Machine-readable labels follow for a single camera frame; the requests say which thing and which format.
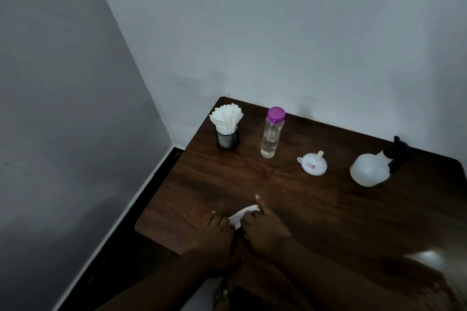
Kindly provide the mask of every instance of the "white baseboard trim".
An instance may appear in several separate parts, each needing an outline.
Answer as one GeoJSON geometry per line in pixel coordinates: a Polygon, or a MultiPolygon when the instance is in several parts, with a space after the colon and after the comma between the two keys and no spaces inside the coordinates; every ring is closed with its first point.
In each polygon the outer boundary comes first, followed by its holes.
{"type": "Polygon", "coordinates": [[[79,279],[81,278],[81,276],[83,275],[83,273],[86,271],[86,269],[89,267],[89,265],[91,264],[91,262],[94,260],[94,258],[96,258],[97,254],[100,252],[100,250],[102,249],[102,247],[105,245],[105,243],[107,242],[107,240],[110,238],[110,236],[114,233],[115,229],[117,228],[117,226],[120,224],[120,222],[123,220],[123,218],[125,217],[125,215],[128,213],[128,211],[130,210],[130,208],[133,206],[133,204],[136,202],[136,200],[138,199],[138,197],[141,195],[141,193],[143,192],[144,188],[146,188],[146,186],[148,185],[149,181],[152,179],[152,177],[154,176],[155,172],[159,169],[159,167],[162,165],[162,163],[166,160],[167,156],[169,156],[169,154],[171,153],[172,149],[174,148],[174,146],[172,145],[168,150],[167,152],[164,154],[164,156],[162,156],[162,159],[159,161],[159,163],[157,164],[157,166],[155,167],[155,169],[151,172],[151,174],[149,175],[148,178],[146,178],[146,181],[143,183],[143,185],[141,186],[141,188],[138,190],[138,192],[136,193],[136,195],[133,197],[133,199],[130,201],[130,203],[128,203],[128,206],[125,208],[125,210],[123,211],[123,213],[120,215],[120,217],[117,219],[117,221],[115,222],[114,226],[112,226],[112,228],[109,230],[109,232],[107,233],[106,237],[104,237],[104,239],[102,240],[102,242],[99,244],[99,246],[97,247],[97,249],[94,251],[94,253],[91,255],[91,257],[87,260],[87,262],[85,263],[85,265],[81,268],[81,270],[79,271],[78,275],[76,276],[76,278],[72,281],[72,283],[70,284],[70,286],[68,287],[68,289],[65,291],[65,293],[62,295],[62,297],[60,298],[60,300],[55,304],[55,307],[52,309],[52,311],[57,311],[60,306],[65,302],[66,298],[68,297],[68,295],[72,292],[73,288],[75,287],[76,283],[79,281],[79,279]]]}

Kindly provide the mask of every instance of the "person's left hand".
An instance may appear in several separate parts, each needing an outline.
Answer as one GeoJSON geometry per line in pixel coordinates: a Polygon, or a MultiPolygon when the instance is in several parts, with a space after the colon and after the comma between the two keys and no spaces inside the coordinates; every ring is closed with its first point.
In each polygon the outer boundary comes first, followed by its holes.
{"type": "Polygon", "coordinates": [[[189,251],[200,255],[209,274],[218,275],[240,262],[230,254],[234,236],[235,227],[229,228],[229,219],[213,215],[201,226],[189,251]]]}

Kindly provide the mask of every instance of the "clear liquid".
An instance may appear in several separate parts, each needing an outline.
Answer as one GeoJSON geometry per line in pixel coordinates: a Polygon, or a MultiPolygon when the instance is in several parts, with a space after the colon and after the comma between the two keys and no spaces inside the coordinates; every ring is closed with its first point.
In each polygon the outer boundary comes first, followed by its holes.
{"type": "Polygon", "coordinates": [[[261,143],[261,155],[270,158],[276,153],[277,144],[279,143],[279,133],[276,131],[266,131],[263,135],[261,143]]]}

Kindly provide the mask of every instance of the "black mesh cup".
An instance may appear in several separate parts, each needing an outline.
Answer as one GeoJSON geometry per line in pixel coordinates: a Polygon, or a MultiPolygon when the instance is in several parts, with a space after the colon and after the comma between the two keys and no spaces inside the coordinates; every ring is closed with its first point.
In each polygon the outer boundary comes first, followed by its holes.
{"type": "Polygon", "coordinates": [[[220,134],[216,130],[216,139],[217,139],[217,145],[219,145],[221,149],[225,149],[225,150],[235,149],[238,146],[238,144],[240,144],[240,139],[238,136],[238,126],[235,132],[233,132],[232,134],[227,134],[226,136],[223,134],[220,134]]]}

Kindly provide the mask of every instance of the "white spray bottle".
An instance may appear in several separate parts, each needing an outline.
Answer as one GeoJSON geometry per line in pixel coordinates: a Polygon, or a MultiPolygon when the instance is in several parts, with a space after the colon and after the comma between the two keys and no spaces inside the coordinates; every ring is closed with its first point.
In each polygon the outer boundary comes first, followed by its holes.
{"type": "Polygon", "coordinates": [[[358,184],[372,187],[386,181],[405,161],[413,160],[409,146],[399,137],[394,145],[377,155],[360,155],[350,167],[350,175],[358,184]]]}

